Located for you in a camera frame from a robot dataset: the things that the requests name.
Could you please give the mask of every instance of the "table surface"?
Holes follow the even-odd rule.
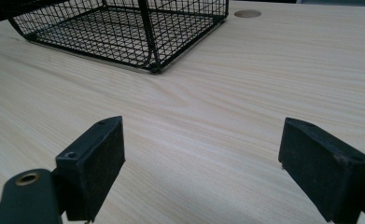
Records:
[[[365,7],[230,2],[226,22],[157,76],[0,22],[0,195],[119,115],[127,161],[96,223],[325,223],[278,150],[291,117],[365,153]]]

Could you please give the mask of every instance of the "wooden table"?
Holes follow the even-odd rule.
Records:
[[[96,223],[325,223],[277,155],[285,117],[365,153],[365,7],[230,13],[157,76],[30,44],[0,22],[0,195],[122,115],[127,161]]]

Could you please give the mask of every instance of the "table grommet hole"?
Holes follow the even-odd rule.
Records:
[[[254,9],[246,9],[246,10],[240,10],[236,11],[234,13],[234,16],[239,18],[255,18],[261,15],[261,12],[254,10]]]

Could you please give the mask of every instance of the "wire basket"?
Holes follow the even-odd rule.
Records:
[[[159,72],[224,21],[229,0],[0,0],[30,42]]]

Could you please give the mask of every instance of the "wire mesh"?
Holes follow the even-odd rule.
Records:
[[[228,15],[229,0],[0,0],[27,40],[160,71]]]

